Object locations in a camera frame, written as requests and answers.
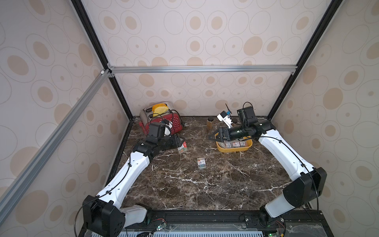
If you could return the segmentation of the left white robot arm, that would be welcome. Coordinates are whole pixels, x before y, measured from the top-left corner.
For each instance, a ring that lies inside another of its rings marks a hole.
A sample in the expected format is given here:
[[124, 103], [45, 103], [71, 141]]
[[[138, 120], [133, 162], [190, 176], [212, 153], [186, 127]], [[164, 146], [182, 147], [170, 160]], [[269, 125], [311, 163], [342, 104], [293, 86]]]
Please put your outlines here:
[[182, 147], [185, 138], [172, 133], [164, 122], [150, 125], [148, 135], [131, 149], [127, 163], [96, 196], [88, 195], [78, 211], [83, 214], [80, 231], [74, 227], [76, 237], [92, 231], [103, 237], [117, 237], [124, 229], [134, 224], [150, 224], [152, 216], [148, 206], [121, 205], [139, 175], [155, 156], [171, 149]]

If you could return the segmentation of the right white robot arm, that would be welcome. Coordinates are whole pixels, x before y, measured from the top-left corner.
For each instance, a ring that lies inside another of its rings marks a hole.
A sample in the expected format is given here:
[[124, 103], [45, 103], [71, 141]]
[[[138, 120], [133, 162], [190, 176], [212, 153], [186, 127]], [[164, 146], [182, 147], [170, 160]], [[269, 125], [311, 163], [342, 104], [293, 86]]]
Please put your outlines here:
[[226, 124], [209, 135], [209, 140], [232, 142], [235, 140], [256, 140], [278, 160], [287, 172], [291, 183], [282, 194], [260, 208], [259, 220], [269, 226], [282, 214], [304, 204], [318, 200], [322, 194], [327, 173], [323, 168], [315, 168], [302, 158], [280, 135], [270, 120], [259, 119], [252, 106], [237, 112], [240, 125], [233, 126], [230, 111], [222, 111], [218, 120]]

